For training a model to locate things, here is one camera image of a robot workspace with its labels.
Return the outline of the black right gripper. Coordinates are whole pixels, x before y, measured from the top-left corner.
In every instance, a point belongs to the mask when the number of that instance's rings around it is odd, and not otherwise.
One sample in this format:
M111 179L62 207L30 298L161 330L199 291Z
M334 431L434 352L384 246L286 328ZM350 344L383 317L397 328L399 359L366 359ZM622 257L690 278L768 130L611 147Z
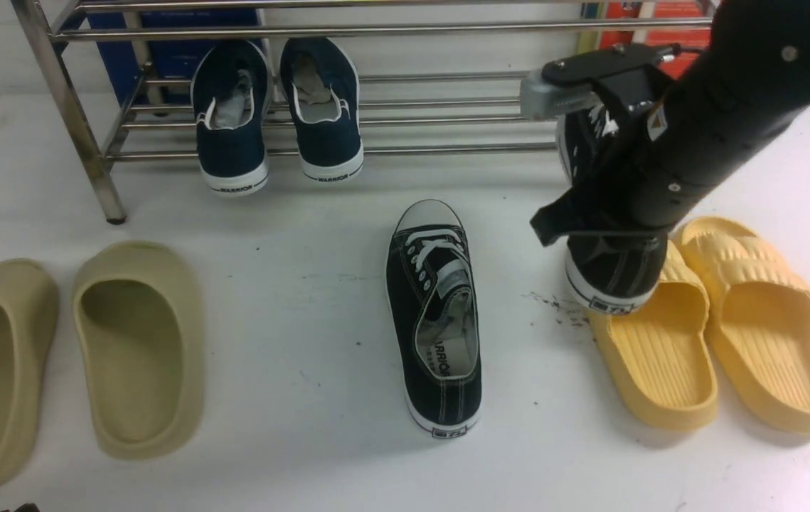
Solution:
M599 147L589 175L531 218L541 245L548 247L566 236L654 238L671 225L659 225L634 213L635 188L644 181L635 166L646 143L645 114L673 80L659 68L667 56L681 54L681 46L630 43L623 48L577 54L539 68L554 85L592 87L618 129Z

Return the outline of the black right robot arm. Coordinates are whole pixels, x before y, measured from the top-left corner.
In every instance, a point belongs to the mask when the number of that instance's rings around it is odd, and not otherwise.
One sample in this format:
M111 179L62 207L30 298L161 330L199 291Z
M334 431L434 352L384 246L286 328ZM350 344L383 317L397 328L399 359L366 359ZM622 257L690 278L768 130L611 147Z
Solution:
M528 78L525 113L557 116L589 93L618 124L592 169L531 218L542 245L667 233L810 107L810 1L724 1L710 45L670 78L659 61L681 52L632 43Z

